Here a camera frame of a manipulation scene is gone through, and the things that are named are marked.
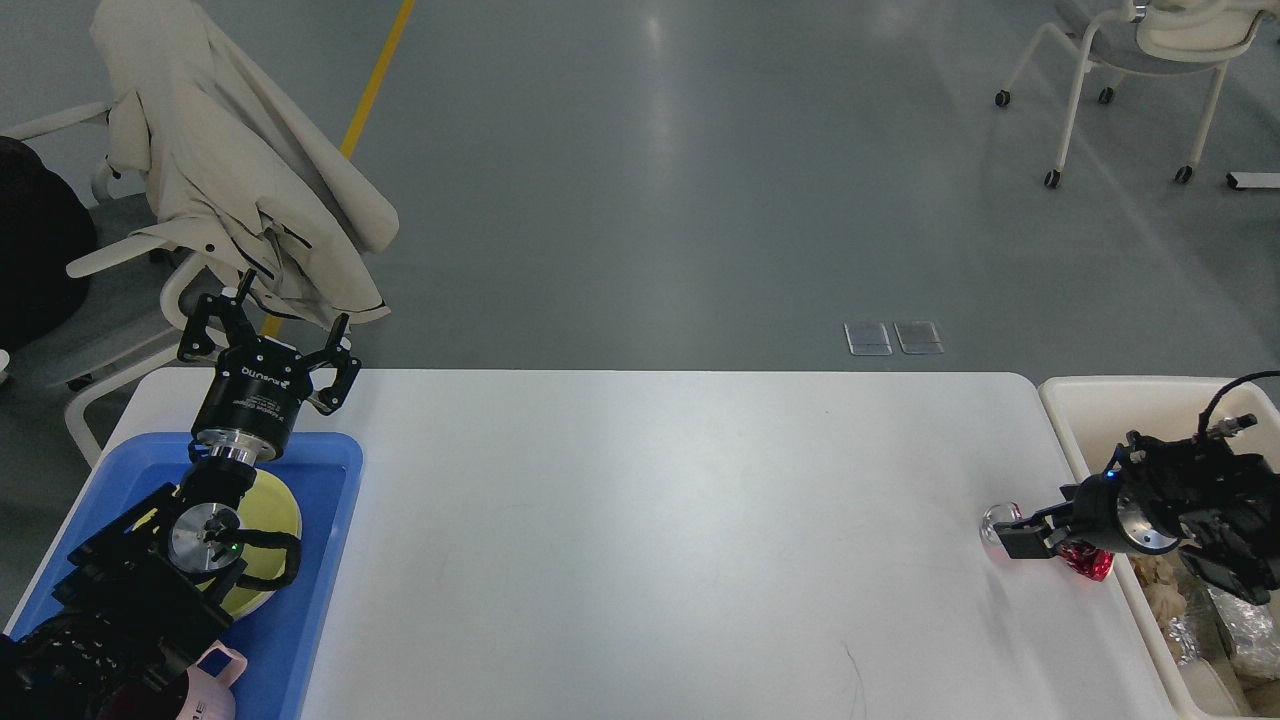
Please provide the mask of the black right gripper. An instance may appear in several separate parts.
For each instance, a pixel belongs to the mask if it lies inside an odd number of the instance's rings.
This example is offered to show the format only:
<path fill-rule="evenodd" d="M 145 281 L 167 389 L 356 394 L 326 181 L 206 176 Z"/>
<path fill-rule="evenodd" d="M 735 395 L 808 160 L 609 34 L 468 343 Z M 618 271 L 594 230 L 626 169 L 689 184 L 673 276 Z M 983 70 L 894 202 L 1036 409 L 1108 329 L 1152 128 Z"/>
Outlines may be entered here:
<path fill-rule="evenodd" d="M 1007 506 L 1007 519 L 996 527 L 996 536 L 1010 559 L 1055 559 L 1076 541 L 1112 553 L 1144 555 L 1165 555 L 1181 543 L 1158 530 L 1130 491 L 1114 478 L 1091 477 L 1061 486 L 1060 493 L 1070 505 L 1034 512 Z"/>

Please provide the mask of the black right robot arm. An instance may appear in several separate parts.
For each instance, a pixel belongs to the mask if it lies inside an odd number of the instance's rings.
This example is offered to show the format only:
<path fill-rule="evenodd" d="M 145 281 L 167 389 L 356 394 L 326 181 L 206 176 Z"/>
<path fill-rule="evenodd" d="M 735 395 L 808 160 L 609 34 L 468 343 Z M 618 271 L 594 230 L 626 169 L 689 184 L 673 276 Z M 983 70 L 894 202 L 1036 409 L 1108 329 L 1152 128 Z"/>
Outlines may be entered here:
<path fill-rule="evenodd" d="M 1126 433 L 1103 469 L 1061 487 L 1062 502 L 1006 519 L 988 510 L 980 534 L 1011 559 L 1061 557 L 1093 568 L 1101 553 L 1179 551 L 1204 583 L 1252 605 L 1277 588 L 1277 474 L 1258 454 L 1236 454 L 1229 439 L 1257 424 L 1252 414 L 1212 414 L 1248 374 L 1222 386 L 1190 437 L 1162 441 Z"/>

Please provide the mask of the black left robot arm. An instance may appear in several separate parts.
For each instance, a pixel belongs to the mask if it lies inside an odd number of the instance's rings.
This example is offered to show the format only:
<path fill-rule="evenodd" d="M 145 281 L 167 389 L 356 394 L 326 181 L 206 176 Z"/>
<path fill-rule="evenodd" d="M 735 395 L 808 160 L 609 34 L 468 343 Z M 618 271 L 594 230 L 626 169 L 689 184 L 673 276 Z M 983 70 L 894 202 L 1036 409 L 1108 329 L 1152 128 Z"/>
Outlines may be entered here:
<path fill-rule="evenodd" d="M 3 708 L 14 719 L 97 719 L 125 691 L 161 693 L 230 628 L 236 588 L 288 587 L 302 564 L 297 534 L 247 527 L 239 505 L 261 461 L 279 459 L 305 404 L 340 409 L 361 369 L 339 313 L 326 343 L 302 354 L 260 334 L 244 313 L 255 273 L 201 296 L 179 360 L 216 354 L 195 418 L 191 465 L 69 555 L 52 589 L 59 612 L 19 639 L 3 638 Z M 209 334 L 218 319 L 227 346 Z"/>

